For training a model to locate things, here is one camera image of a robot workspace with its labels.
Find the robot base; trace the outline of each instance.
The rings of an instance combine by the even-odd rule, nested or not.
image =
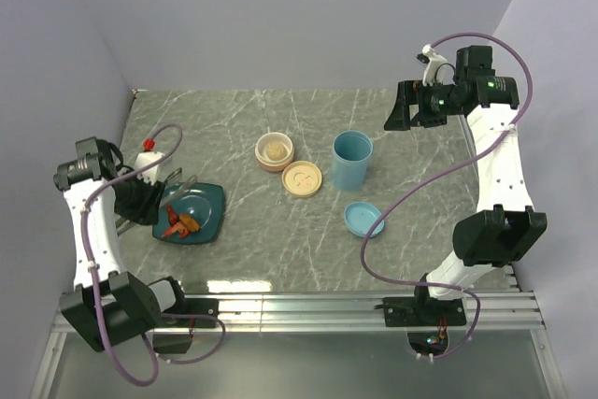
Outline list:
[[[431,298],[427,287],[416,287],[413,297],[382,298],[382,304],[374,308],[384,310],[386,327],[437,327],[443,319],[447,326],[467,323],[462,299]]]
[[[212,298],[185,298],[185,303],[182,310],[179,312],[183,315],[211,315],[217,317],[218,299]],[[151,345],[157,354],[185,354],[191,347],[193,342],[193,330],[195,329],[213,329],[216,327],[215,321],[210,320],[178,320],[178,319],[164,319],[164,326],[172,328],[189,328],[188,334],[176,335],[153,334],[151,337]]]
[[[183,308],[185,295],[178,282],[171,277],[160,279],[148,286],[131,273],[124,272],[100,283],[102,296],[111,294],[114,297],[113,302],[100,306],[104,310],[106,328],[112,345],[116,346],[162,325],[163,308],[151,288],[154,284],[166,284],[171,289],[171,294],[174,294],[174,304],[169,304],[171,307],[167,311],[177,313]],[[63,294],[60,298],[60,311],[93,350],[104,350],[95,317],[92,287],[78,288],[74,292]]]

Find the red pepper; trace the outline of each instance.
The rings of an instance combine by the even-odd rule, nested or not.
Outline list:
[[[162,238],[171,237],[174,234],[179,233],[179,238],[184,238],[189,235],[189,230],[185,227],[183,223],[180,221],[169,227],[164,233],[162,234]]]
[[[174,226],[175,224],[177,224],[177,222],[178,222],[178,213],[175,212],[175,209],[173,209],[172,206],[167,205],[166,206],[166,212],[168,212],[168,223],[171,226]]]

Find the red cap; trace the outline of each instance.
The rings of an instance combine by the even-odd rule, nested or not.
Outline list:
[[[152,151],[156,146],[156,142],[153,139],[146,139],[143,141],[143,150]]]

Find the glass panel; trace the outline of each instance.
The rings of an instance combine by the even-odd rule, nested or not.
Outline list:
[[[460,335],[450,333],[456,342]],[[215,335],[198,335],[190,357]],[[141,377],[150,360],[139,339],[117,347],[125,366]],[[195,365],[160,362],[148,388],[128,384],[105,354],[78,337],[67,338],[51,398],[432,398],[545,399],[530,333],[478,332],[444,361],[416,361],[402,333],[233,334],[212,358]]]

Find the blue lid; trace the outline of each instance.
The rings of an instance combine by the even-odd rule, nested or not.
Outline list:
[[[364,202],[351,203],[345,208],[345,224],[356,236],[365,237],[380,215],[382,213],[374,205]],[[380,234],[383,229],[384,221],[376,227],[372,237]]]

